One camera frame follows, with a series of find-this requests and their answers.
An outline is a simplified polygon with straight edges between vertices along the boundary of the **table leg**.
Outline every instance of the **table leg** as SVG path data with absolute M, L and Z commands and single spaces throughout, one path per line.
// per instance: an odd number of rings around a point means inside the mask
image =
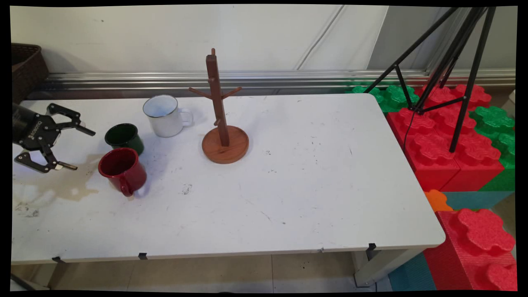
M 402 264 L 411 260 L 416 255 L 420 254 L 424 249 L 386 249 L 379 251 L 370 261 L 354 261 L 354 265 L 358 262 L 354 274 L 356 285 L 358 287 L 371 286 L 378 280 L 384 278 L 394 269 L 400 267 Z M 353 252 L 353 259 L 364 259 L 362 254 L 365 252 Z

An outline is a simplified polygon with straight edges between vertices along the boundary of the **wicker basket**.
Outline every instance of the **wicker basket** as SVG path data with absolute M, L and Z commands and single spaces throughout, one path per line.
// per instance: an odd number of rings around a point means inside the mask
M 38 45 L 11 43 L 13 102 L 20 103 L 50 74 Z

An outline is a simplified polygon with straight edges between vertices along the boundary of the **foam block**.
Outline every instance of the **foam block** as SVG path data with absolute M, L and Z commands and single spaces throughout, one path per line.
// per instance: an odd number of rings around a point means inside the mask
M 460 171 L 440 191 L 478 191 L 504 170 L 499 162 L 501 152 L 492 141 L 480 134 L 460 135 L 455 150 L 455 161 Z
M 513 191 L 443 192 L 453 209 L 488 209 L 507 198 Z
M 391 126 L 391 129 L 396 139 L 398 140 L 400 146 L 403 145 L 405 133 L 407 132 L 409 124 L 411 123 L 412 114 L 413 111 L 408 110 L 407 108 L 400 108 L 400 110 L 396 113 L 387 114 L 387 122 L 389 122 L 389 126 Z M 409 130 L 409 133 L 407 134 L 407 143 L 409 143 L 409 140 L 413 139 L 414 136 L 418 134 L 436 134 L 435 121 L 431 119 L 427 114 L 414 114 L 411 128 Z
M 407 92 L 409 93 L 409 98 L 411 99 L 412 103 L 418 102 L 420 97 L 414 93 L 413 88 L 407 87 Z M 405 94 L 403 93 L 401 86 L 387 87 L 383 96 L 385 99 L 380 104 L 380 107 L 384 114 L 398 112 L 401 108 L 407 107 L 407 99 L 405 98 Z
M 345 91 L 345 93 L 361 94 L 365 92 L 365 90 L 366 90 L 366 87 L 357 86 L 357 87 L 354 87 L 351 91 Z M 383 96 L 383 92 L 378 88 L 373 88 L 372 90 L 370 90 L 369 94 L 373 95 L 376 98 L 376 101 L 378 102 L 378 104 L 381 104 L 381 102 L 383 102 L 383 100 L 385 99 L 385 97 Z
M 419 97 L 422 96 L 423 91 L 425 90 L 426 86 L 423 86 L 421 89 L 416 90 L 416 95 Z M 423 105 L 424 108 L 429 108 L 447 101 L 451 101 L 456 99 L 455 95 L 451 93 L 451 90 L 447 87 L 438 88 L 438 86 L 434 86 L 431 93 L 429 94 L 429 97 L 426 99 L 425 104 Z M 438 112 L 440 109 L 433 109 L 429 112 L 427 112 L 429 115 L 434 115 Z
M 513 237 L 487 209 L 436 213 L 446 241 L 423 251 L 437 290 L 517 290 Z
M 485 184 L 480 191 L 515 191 L 515 136 L 500 134 L 492 146 L 501 152 L 499 161 L 504 166 L 504 171 Z
M 515 120 L 509 118 L 502 108 L 477 107 L 469 116 L 477 122 L 475 131 L 492 141 L 496 141 L 501 133 L 515 135 Z
M 457 85 L 454 89 L 451 90 L 451 93 L 455 98 L 463 97 L 466 92 L 466 85 Z M 469 105 L 467 107 L 468 111 L 473 111 L 478 106 L 489 107 L 489 102 L 492 100 L 490 94 L 484 92 L 484 88 L 478 85 L 473 85 L 473 90 L 471 91 L 471 97 L 469 98 Z M 462 103 L 455 103 L 455 106 L 460 106 Z
M 435 114 L 430 115 L 430 117 L 435 121 L 435 131 L 438 135 L 446 138 L 451 141 L 455 133 L 455 127 L 457 126 L 458 114 L 460 113 L 460 108 L 455 106 L 445 106 L 438 109 Z M 464 135 L 473 135 L 475 134 L 475 126 L 477 122 L 469 117 L 469 113 L 466 112 L 464 121 L 462 122 L 462 128 L 460 129 L 460 134 Z
M 388 113 L 387 122 L 398 143 L 403 145 L 412 111 L 402 108 L 397 113 Z M 427 115 L 414 115 L 407 136 L 405 155 L 423 191 L 441 189 L 460 167 L 449 152 L 447 140 L 434 130 L 435 122 Z
M 425 192 L 425 195 L 434 212 L 453 210 L 451 206 L 447 205 L 447 197 L 442 192 L 430 190 L 429 192 Z
M 435 291 L 429 266 L 423 253 L 389 273 L 392 291 Z

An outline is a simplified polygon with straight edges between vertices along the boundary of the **white enamel mug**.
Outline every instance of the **white enamel mug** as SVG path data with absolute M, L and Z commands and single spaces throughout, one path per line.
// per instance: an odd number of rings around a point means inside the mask
M 193 124 L 193 114 L 187 108 L 178 109 L 178 100 L 170 95 L 158 95 L 143 104 L 143 112 L 154 133 L 160 137 L 178 134 L 184 126 Z

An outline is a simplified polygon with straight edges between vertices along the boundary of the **white wall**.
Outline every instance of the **white wall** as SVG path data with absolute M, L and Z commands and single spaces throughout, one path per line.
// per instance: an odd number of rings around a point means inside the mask
M 294 70 L 339 5 L 11 6 L 11 42 L 51 72 Z M 387 6 L 347 5 L 301 70 L 366 69 Z

